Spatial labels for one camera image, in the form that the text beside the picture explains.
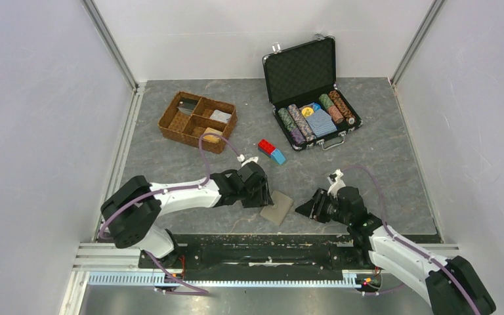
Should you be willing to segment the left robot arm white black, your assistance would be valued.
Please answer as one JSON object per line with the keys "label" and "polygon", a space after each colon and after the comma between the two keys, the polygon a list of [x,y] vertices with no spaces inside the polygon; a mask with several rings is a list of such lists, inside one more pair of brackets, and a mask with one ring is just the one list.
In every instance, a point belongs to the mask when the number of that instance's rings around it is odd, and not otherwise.
{"label": "left robot arm white black", "polygon": [[178,263],[180,250],[170,231],[156,226],[160,216],[187,209],[229,206],[236,202],[244,208],[274,203],[267,175],[255,161],[192,182],[158,184],[139,175],[102,204],[104,224],[99,236],[108,232],[118,249],[137,247],[169,268]]}

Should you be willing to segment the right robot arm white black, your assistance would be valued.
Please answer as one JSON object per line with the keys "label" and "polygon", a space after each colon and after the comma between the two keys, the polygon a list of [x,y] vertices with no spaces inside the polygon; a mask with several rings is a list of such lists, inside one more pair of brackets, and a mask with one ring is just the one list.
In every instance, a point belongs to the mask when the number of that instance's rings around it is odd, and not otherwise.
{"label": "right robot arm white black", "polygon": [[437,255],[401,236],[370,213],[359,190],[319,188],[296,212],[317,222],[346,225],[353,239],[353,260],[390,272],[418,293],[433,314],[493,314],[497,306],[472,264],[462,256]]}

